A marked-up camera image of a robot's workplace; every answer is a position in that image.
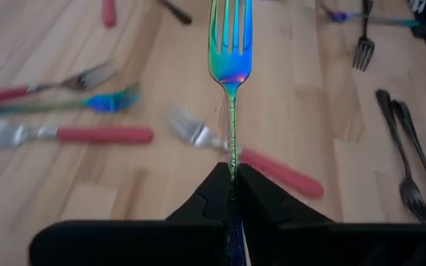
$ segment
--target blue iridescent fork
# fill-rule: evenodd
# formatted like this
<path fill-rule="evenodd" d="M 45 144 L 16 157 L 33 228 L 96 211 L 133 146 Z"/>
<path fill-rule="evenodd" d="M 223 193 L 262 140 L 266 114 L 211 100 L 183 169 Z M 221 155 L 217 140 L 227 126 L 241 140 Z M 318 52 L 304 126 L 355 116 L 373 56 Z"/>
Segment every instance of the blue iridescent fork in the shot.
<path fill-rule="evenodd" d="M 243 47 L 240 47 L 240 0 L 234 4 L 232 47 L 229 47 L 230 1 L 225 0 L 223 38 L 218 38 L 218 0 L 212 0 L 209 28 L 209 70 L 223 87 L 228 102 L 228 162 L 231 172 L 227 256 L 230 265 L 246 265 L 243 227 L 237 210 L 236 172 L 236 91 L 251 74 L 252 68 L 252 0 L 246 0 Z"/>

